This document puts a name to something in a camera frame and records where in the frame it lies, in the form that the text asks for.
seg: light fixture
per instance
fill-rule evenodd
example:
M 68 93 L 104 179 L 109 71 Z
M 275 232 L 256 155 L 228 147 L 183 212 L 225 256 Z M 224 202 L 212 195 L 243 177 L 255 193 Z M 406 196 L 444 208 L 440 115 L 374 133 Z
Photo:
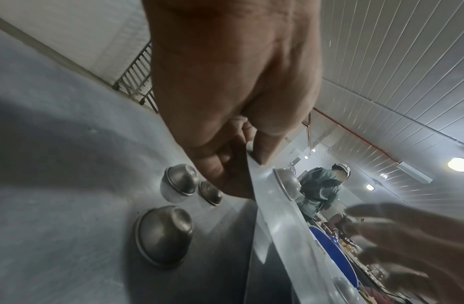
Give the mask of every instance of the light fixture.
M 464 172 L 464 159 L 463 158 L 453 158 L 447 164 L 450 169 L 455 170 L 457 172 Z

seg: red pipe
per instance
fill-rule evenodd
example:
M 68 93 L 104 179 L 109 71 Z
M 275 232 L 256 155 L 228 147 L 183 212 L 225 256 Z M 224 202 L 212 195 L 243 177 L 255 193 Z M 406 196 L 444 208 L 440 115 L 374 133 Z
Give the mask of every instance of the red pipe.
M 313 108 L 313 110 L 315 112 L 317 112 L 318 114 L 324 116 L 325 118 L 331 120 L 333 123 L 339 125 L 341 128 L 347 130 L 348 132 L 352 133 L 355 137 L 358 137 L 360 138 L 361 140 L 363 140 L 364 142 L 366 142 L 367 144 L 369 144 L 370 146 L 372 146 L 373 148 L 377 149 L 378 151 L 382 152 L 385 156 L 387 156 L 388 158 L 390 158 L 391 160 L 393 160 L 394 162 L 396 162 L 397 164 L 399 163 L 398 161 L 396 161 L 395 159 L 393 159 L 390 155 L 387 154 L 387 152 L 383 151 L 382 149 L 380 149 L 379 147 L 375 146 L 374 144 L 372 144 L 371 142 L 369 142 L 368 140 L 366 140 L 365 138 L 363 138 L 362 136 L 358 135 L 357 133 L 353 132 L 352 130 L 350 130 L 349 128 L 345 127 L 344 125 L 340 124 L 339 122 L 337 122 L 336 120 L 334 120 L 333 118 L 331 118 L 330 116 L 326 115 L 325 113 L 323 113 L 322 111 L 320 110 L 317 110 L 316 108 Z

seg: hand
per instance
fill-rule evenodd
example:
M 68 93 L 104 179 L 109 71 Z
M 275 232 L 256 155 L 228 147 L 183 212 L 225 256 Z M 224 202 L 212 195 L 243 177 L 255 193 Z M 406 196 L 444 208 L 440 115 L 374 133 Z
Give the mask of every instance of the hand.
M 350 236 L 360 234 L 377 245 L 358 256 L 362 263 L 393 263 L 423 273 L 392 273 L 385 281 L 387 288 L 422 294 L 441 304 L 464 304 L 463 221 L 392 203 L 358 205 L 345 212 L 391 220 L 345 227 Z
M 317 98 L 319 0 L 143 5 L 165 124 L 206 179 L 227 194 L 251 197 L 246 142 L 255 137 L 254 157 L 267 163 Z

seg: metal bowl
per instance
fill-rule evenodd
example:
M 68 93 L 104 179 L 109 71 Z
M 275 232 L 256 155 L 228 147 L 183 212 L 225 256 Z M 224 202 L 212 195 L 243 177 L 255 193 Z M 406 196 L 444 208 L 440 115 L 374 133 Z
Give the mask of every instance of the metal bowl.
M 180 164 L 165 170 L 170 185 L 180 194 L 192 195 L 198 185 L 198 173 L 194 167 Z
M 218 190 L 217 187 L 212 185 L 209 181 L 203 181 L 198 185 L 198 190 L 202 194 L 203 198 L 214 206 L 220 205 L 223 198 L 222 191 Z
M 288 168 L 274 169 L 275 176 L 278 179 L 280 186 L 287 195 L 289 200 L 293 200 L 300 193 L 300 182 L 298 181 L 292 170 Z
M 360 303 L 360 294 L 346 278 L 336 276 L 333 277 L 332 280 L 333 284 L 337 288 L 338 293 L 342 296 L 347 304 Z
M 192 241 L 190 215 L 175 206 L 151 209 L 137 219 L 135 242 L 142 257 L 151 264 L 168 268 L 180 264 Z

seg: metal grate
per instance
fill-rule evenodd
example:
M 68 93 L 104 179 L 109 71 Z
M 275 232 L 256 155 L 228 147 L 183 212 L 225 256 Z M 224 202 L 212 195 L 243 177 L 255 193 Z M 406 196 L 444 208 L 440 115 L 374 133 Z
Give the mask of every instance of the metal grate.
M 155 113 L 158 113 L 152 88 L 151 61 L 152 43 L 148 42 L 120 78 L 113 84 L 112 88 L 115 91 L 125 93 L 131 99 L 135 99 L 140 105 L 148 102 L 147 106 L 150 106 Z

